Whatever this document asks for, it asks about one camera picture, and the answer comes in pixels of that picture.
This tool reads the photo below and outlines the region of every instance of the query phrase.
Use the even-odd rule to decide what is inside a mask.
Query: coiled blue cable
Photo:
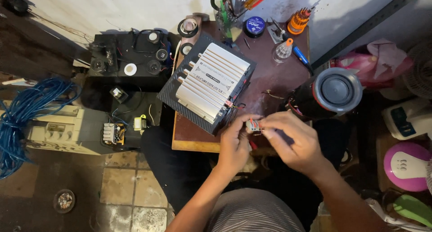
[[[73,97],[62,96],[73,92]],[[0,116],[0,179],[4,179],[18,170],[24,161],[31,162],[25,156],[25,136],[23,130],[29,121],[35,117],[52,115],[63,106],[76,100],[81,88],[58,78],[48,78],[40,81],[32,88],[18,93],[9,107],[0,100],[5,110]],[[38,113],[41,110],[51,110],[48,113]]]

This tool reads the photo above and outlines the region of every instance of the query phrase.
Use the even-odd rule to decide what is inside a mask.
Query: brown wooden table
[[[202,29],[216,38],[219,32],[216,25],[204,22]],[[243,38],[246,37],[251,49],[249,49]],[[293,37],[294,42],[300,50],[309,58],[309,28],[306,27],[304,32]],[[243,32],[237,38],[235,43],[239,46],[240,51],[251,60],[257,63],[256,69],[252,74],[251,84],[241,94],[238,102],[246,104],[244,109],[239,109],[237,116],[243,113],[254,113],[263,116],[275,113],[281,99],[273,98],[266,92],[270,89],[273,95],[286,97],[290,90],[295,89],[304,83],[308,77],[308,70],[296,56],[291,54],[288,61],[276,65],[272,58],[272,49],[276,47],[267,29],[258,39],[251,39]],[[183,56],[179,54],[179,63]],[[200,127],[192,123],[186,117],[176,113],[174,123],[174,134],[172,136],[172,149],[187,150],[199,152],[219,152],[220,133],[215,137],[210,135]],[[273,148],[263,136],[253,136],[252,141],[259,147],[253,151],[253,155],[274,154]]]

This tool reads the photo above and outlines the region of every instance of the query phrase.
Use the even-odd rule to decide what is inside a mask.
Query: tiled floor
[[[29,157],[34,164],[0,180],[0,232],[162,232],[173,219],[142,154],[32,150]],[[53,197],[65,188],[74,192],[76,205],[59,214]]]

